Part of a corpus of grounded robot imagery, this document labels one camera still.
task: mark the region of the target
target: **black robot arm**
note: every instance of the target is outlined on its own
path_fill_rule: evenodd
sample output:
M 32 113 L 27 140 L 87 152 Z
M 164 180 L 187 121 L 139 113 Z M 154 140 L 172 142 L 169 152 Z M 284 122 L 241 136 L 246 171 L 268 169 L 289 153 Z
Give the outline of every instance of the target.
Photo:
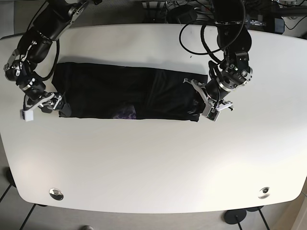
M 206 24 L 201 27 L 201 41 L 208 55 L 215 61 L 209 61 L 211 81 L 201 84 L 195 80 L 185 80 L 201 95 L 205 103 L 202 115 L 216 121 L 220 112 L 226 108 L 233 110 L 233 104 L 224 98 L 239 86 L 245 86 L 252 78 L 252 69 L 248 65 L 248 51 L 251 48 L 251 36 L 245 24 L 245 5 L 243 0 L 212 0 L 214 5 L 215 26 L 218 30 L 218 45 L 224 52 L 219 60 L 215 51 L 211 51 L 204 38 Z
M 22 36 L 17 49 L 4 66 L 6 78 L 15 81 L 25 93 L 22 115 L 26 121 L 33 119 L 33 110 L 37 107 L 45 113 L 51 113 L 52 110 L 59 110 L 67 116 L 71 113 L 62 95 L 46 92 L 43 81 L 48 80 L 55 70 L 59 58 L 59 37 L 74 23 L 89 1 L 75 4 L 68 4 L 65 0 L 47 2 L 48 6 Z M 57 44 L 57 54 L 53 67 L 46 77 L 41 77 L 34 70 L 46 58 L 54 41 Z

